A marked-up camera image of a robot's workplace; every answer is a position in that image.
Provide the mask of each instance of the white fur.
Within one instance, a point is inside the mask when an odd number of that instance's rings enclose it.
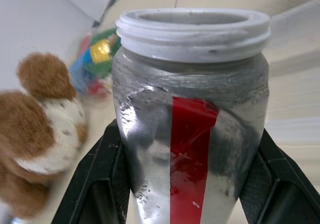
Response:
[[[76,99],[48,99],[39,103],[53,129],[55,144],[43,156],[33,160],[16,159],[16,162],[35,173],[59,173],[66,170],[79,153],[81,143],[76,126],[85,124],[85,112]]]

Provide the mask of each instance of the red stripe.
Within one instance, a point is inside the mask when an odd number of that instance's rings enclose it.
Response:
[[[170,224],[200,224],[208,173],[210,129],[218,109],[204,100],[173,98]]]

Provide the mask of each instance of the black holder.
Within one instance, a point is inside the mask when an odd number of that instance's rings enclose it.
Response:
[[[125,224],[126,166],[114,120],[79,163],[51,224]],[[319,193],[266,130],[240,201],[249,224],[320,224]]]

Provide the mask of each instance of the plush toy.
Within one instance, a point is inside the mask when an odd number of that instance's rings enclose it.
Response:
[[[17,68],[26,92],[0,93],[0,198],[19,218],[44,206],[49,183],[73,163],[87,137],[85,112],[65,64],[34,53]]]

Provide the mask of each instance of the yellow block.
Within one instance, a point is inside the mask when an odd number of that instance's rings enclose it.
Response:
[[[92,62],[97,64],[108,61],[111,52],[110,45],[106,39],[98,41],[96,44],[90,46],[90,55]]]

